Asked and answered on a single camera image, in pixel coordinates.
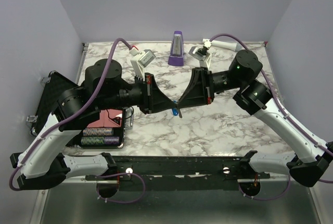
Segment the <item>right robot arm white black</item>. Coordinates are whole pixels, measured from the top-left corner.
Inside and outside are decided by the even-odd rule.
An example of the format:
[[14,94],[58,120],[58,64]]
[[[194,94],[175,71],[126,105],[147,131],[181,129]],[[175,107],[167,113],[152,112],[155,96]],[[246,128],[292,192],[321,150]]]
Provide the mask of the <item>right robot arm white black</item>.
[[216,94],[238,89],[233,97],[236,104],[268,125],[293,150],[285,155],[248,152],[239,165],[240,174],[251,178],[257,172],[278,173],[313,187],[332,162],[332,143],[314,135],[282,107],[271,85],[257,80],[262,67],[255,53],[246,49],[236,54],[227,71],[212,73],[206,65],[194,68],[176,108],[209,105]]

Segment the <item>blue key tag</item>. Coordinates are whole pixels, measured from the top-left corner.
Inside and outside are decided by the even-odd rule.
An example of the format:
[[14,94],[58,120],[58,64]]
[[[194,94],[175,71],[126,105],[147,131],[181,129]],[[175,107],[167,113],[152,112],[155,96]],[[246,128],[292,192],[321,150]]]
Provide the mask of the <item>blue key tag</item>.
[[179,111],[176,107],[172,108],[172,114],[173,114],[173,116],[179,116]]

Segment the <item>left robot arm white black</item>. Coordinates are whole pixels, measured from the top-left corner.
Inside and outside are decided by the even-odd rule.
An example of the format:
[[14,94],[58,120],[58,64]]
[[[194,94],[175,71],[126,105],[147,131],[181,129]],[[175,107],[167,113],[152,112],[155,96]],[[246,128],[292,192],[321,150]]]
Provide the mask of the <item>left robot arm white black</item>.
[[84,82],[61,93],[43,129],[22,153],[10,157],[14,172],[9,182],[14,191],[50,189],[65,179],[97,176],[111,179],[116,172],[110,154],[73,157],[62,149],[106,109],[138,106],[154,114],[172,109],[175,103],[164,95],[152,74],[129,84],[122,79],[121,65],[102,59],[85,71]]

